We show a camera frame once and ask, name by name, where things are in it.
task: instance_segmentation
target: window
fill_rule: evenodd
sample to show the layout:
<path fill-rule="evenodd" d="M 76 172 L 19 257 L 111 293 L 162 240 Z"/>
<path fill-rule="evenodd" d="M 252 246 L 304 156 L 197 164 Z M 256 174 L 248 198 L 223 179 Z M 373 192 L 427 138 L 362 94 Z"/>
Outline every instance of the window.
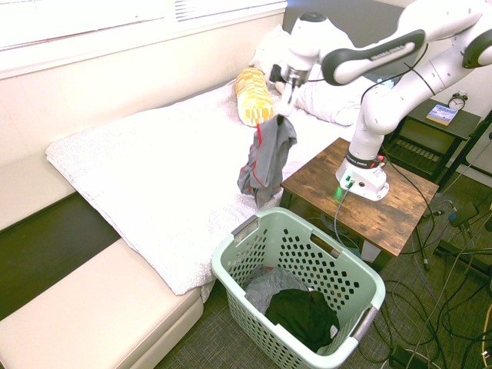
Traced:
<path fill-rule="evenodd" d="M 287 2 L 282 0 L 211 0 L 208 2 L 202 0 L 175 0 L 175 19 L 178 22 L 183 22 L 271 4 L 284 4 L 287 6 Z"/>
<path fill-rule="evenodd" d="M 280 14 L 286 6 L 278 0 L 0 0 L 0 79 Z"/>
<path fill-rule="evenodd" d="M 0 0 L 0 51 L 168 17 L 183 22 L 281 0 Z"/>
<path fill-rule="evenodd" d="M 163 0 L 0 0 L 0 50 L 164 15 Z"/>

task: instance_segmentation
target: wooden nightstand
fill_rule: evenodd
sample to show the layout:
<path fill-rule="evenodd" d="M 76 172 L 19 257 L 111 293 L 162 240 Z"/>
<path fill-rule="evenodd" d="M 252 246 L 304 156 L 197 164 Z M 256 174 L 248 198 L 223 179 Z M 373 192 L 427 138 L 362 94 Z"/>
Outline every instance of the wooden nightstand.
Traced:
<path fill-rule="evenodd" d="M 295 202 L 303 201 L 333 218 L 344 193 L 335 172 L 344 159 L 348 145 L 347 141 L 339 138 L 282 182 L 284 193 L 281 206 L 296 213 Z M 386 197 L 373 202 L 349 193 L 337 216 L 337 224 L 384 251 L 381 253 L 384 259 L 382 264 L 391 256 L 401 253 L 427 209 L 424 199 L 412 184 L 390 165 L 386 165 L 384 170 L 390 185 Z M 400 170 L 431 202 L 437 185 L 403 168 Z"/>
<path fill-rule="evenodd" d="M 445 176 L 446 164 L 480 121 L 479 116 L 461 110 L 448 126 L 436 123 L 426 117 L 437 104 L 429 99 L 408 113 L 385 138 L 386 153 L 381 151 L 393 163 L 434 183 Z"/>

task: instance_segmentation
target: beige couch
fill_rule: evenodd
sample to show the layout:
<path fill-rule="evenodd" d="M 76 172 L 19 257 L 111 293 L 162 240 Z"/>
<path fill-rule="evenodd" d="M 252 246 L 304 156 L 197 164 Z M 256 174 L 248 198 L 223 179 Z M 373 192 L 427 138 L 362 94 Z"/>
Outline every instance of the beige couch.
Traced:
<path fill-rule="evenodd" d="M 71 194 L 34 156 L 0 170 L 0 229 Z M 203 312 L 199 289 L 172 293 L 120 239 L 0 321 L 5 369 L 153 368 Z"/>

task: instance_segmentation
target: gray clothing in basket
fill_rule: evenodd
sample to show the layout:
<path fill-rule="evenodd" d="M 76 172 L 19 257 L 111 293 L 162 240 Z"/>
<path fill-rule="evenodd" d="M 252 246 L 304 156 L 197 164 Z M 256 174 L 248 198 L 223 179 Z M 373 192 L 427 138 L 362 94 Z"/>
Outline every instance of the gray clothing in basket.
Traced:
<path fill-rule="evenodd" d="M 271 298 L 283 290 L 298 289 L 309 291 L 309 287 L 294 276 L 290 271 L 282 268 L 256 267 L 252 272 L 252 280 L 244 289 L 244 296 L 263 315 L 270 306 Z"/>
<path fill-rule="evenodd" d="M 294 126 L 285 117 L 275 115 L 257 126 L 238 186 L 242 194 L 254 195 L 259 208 L 280 191 L 282 168 L 291 146 L 297 142 Z"/>

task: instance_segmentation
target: book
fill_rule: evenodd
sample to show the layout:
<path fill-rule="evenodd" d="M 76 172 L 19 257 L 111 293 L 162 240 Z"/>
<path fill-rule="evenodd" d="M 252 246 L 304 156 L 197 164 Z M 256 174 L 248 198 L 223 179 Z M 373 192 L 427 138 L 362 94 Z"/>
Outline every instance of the book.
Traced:
<path fill-rule="evenodd" d="M 429 114 L 427 114 L 426 118 L 441 123 L 442 125 L 449 125 L 458 112 L 459 111 L 456 109 L 437 104 Z"/>

